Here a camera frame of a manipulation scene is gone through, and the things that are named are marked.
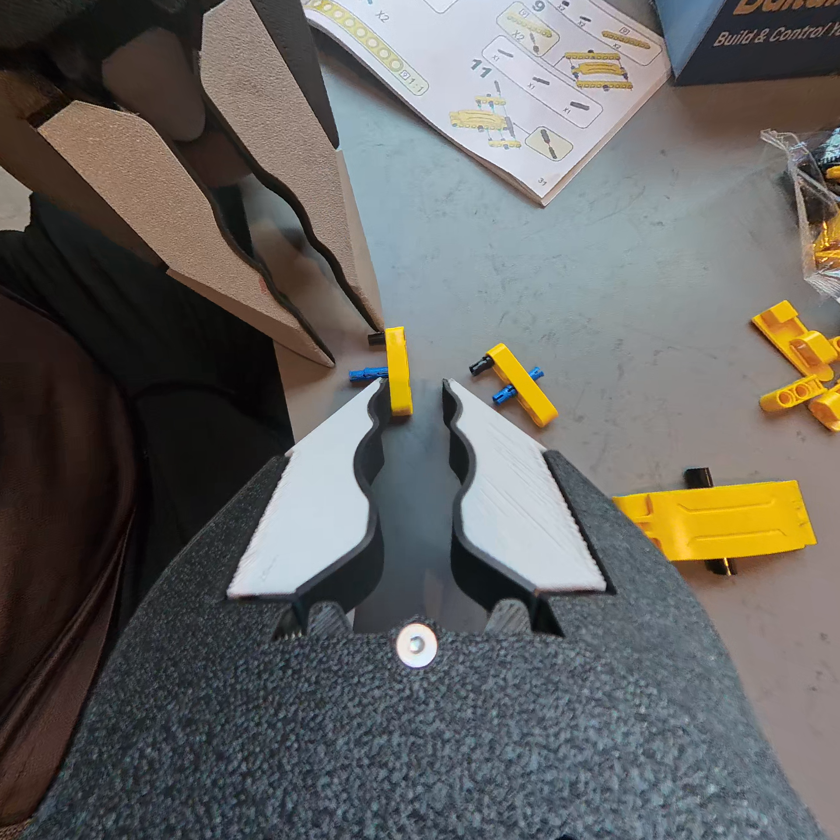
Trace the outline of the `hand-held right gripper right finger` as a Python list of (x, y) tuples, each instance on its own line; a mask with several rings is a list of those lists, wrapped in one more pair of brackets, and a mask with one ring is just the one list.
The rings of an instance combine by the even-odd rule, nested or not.
[(449, 466), (459, 488), (450, 563), (486, 611), (517, 600), (531, 615), (562, 595), (607, 593), (607, 579), (535, 438), (454, 379), (443, 380)]

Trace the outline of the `yellow angled panel piece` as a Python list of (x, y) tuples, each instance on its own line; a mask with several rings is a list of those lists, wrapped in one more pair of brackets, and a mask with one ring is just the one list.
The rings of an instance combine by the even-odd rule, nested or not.
[(789, 301), (764, 310), (751, 323), (803, 376), (812, 375), (820, 382), (832, 380), (833, 367), (839, 362), (839, 337), (827, 338), (808, 329)]

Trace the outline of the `large yellow panel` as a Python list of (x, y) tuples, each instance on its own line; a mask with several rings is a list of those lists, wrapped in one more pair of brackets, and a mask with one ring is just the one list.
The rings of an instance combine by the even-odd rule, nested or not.
[(672, 562), (747, 558), (816, 544), (795, 480), (645, 492), (612, 500)]

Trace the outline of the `dark blue kit box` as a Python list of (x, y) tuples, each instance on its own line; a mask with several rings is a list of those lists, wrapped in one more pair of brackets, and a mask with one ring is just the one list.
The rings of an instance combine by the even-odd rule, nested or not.
[(677, 86), (838, 74), (838, 1), (654, 5)]

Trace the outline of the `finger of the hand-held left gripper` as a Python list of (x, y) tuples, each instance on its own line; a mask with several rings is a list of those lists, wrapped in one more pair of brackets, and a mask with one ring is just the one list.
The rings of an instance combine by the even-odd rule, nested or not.
[(102, 2), (101, 82), (174, 141), (208, 186), (245, 169), (286, 201), (351, 305), (383, 330), (299, 2)]
[(38, 133), (153, 252), (167, 273), (293, 353), (331, 368), (320, 337), (225, 236), (214, 205), (141, 117), (72, 101)]

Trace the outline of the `yellow three-hole beam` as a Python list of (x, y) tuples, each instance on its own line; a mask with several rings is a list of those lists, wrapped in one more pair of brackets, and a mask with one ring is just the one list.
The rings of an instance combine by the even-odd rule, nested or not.
[(780, 389), (762, 395), (759, 407), (765, 413), (781, 413), (810, 402), (827, 393), (823, 381), (815, 375), (804, 376)]

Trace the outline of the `grey desk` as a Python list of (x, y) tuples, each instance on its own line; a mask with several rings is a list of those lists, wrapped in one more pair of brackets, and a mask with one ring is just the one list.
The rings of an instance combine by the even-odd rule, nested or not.
[(482, 611), (449, 568), (452, 501), (441, 384), (484, 402), (468, 365), (497, 342), (545, 371), (559, 418), (536, 431), (607, 496), (682, 484), (797, 480), (817, 538), (737, 563), (676, 567), (707, 610), (791, 784), (838, 838), (838, 435), (808, 409), (766, 415), (795, 373), (751, 324), (789, 300), (838, 335), (802, 277), (766, 129), (838, 123), (838, 79), (665, 85), (546, 208), (430, 129), (320, 33), (322, 74), (388, 323), (404, 326), (414, 415), (390, 427), (374, 483), (385, 570), (354, 624), (411, 616), (452, 631)]

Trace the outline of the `person's brown sweater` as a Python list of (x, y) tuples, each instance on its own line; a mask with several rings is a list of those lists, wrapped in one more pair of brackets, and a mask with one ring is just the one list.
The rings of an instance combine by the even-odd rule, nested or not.
[(118, 389), (42, 312), (2, 292), (1, 825), (54, 780), (109, 638), (138, 483)]

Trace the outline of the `plastic bag of yellow parts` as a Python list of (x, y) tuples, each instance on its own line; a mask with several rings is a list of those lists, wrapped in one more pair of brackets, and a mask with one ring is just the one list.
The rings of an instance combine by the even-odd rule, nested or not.
[(796, 222), (803, 278), (822, 298), (839, 302), (839, 128), (764, 129), (760, 139), (784, 157), (778, 183)]

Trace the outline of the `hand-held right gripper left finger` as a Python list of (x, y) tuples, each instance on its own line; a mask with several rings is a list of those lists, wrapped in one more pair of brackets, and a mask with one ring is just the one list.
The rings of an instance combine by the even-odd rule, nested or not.
[(382, 577), (382, 528), (371, 484), (384, 465), (387, 380), (376, 379), (296, 443), (241, 556), (226, 596), (344, 612)]

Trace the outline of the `open instruction booklet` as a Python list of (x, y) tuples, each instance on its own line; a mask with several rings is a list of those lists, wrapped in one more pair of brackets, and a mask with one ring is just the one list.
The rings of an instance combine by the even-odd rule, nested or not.
[(671, 76), (607, 2), (306, 1), (429, 125), (546, 207)]

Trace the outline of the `person's legs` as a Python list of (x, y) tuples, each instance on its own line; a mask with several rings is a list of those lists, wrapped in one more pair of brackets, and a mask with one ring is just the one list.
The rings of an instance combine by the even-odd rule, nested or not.
[(272, 457), (293, 444), (272, 340), (36, 192), (2, 232), (2, 287), (78, 341), (129, 406), (143, 519), (136, 601)]

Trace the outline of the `yellow five-hole beam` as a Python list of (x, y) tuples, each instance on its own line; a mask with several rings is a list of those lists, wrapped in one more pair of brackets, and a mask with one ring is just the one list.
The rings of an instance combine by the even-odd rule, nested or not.
[(546, 427), (558, 416), (556, 407), (543, 393), (537, 381), (533, 381), (516, 355), (504, 343), (498, 343), (487, 352), (495, 361), (492, 370), (503, 383), (512, 384), (518, 391), (513, 398), (538, 427)]
[(384, 336), (392, 415), (409, 417), (413, 414), (413, 394), (405, 329), (388, 328)]

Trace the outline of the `yellow curved panel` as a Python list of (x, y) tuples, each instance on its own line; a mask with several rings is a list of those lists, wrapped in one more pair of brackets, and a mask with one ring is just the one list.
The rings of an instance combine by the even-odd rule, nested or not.
[(811, 414), (829, 431), (840, 430), (840, 384), (839, 381), (824, 393), (808, 403)]

